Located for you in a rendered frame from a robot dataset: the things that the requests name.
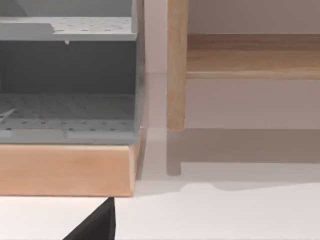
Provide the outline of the pale wooden drawer front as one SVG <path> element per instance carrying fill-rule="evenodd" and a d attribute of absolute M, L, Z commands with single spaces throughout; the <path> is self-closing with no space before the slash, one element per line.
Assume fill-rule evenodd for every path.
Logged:
<path fill-rule="evenodd" d="M 140 149 L 0 144 L 0 196 L 131 197 Z"/>

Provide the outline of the grey pierced drawer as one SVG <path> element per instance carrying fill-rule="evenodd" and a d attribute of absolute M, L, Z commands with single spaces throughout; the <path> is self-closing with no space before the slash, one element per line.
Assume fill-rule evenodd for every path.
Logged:
<path fill-rule="evenodd" d="M 132 95 L 0 94 L 0 144 L 131 145 Z"/>

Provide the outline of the grey cabinet with dark inside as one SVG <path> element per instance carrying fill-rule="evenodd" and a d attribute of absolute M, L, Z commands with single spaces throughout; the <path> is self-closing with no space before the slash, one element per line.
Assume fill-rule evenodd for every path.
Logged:
<path fill-rule="evenodd" d="M 145 0 L 0 0 L 0 94 L 134 96 L 140 127 Z"/>

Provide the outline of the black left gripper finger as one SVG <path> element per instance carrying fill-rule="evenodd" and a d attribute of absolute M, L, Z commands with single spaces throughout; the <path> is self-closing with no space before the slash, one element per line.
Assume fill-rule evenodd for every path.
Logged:
<path fill-rule="evenodd" d="M 115 198 L 109 197 L 62 240 L 115 240 Z"/>

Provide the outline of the wooden open shelf unit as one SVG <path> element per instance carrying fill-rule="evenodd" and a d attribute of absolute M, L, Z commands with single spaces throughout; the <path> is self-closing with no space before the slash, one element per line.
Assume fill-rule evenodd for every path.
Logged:
<path fill-rule="evenodd" d="M 188 80 L 320 81 L 316 32 L 190 33 L 190 0 L 167 3 L 167 110 L 170 130 L 185 128 Z"/>

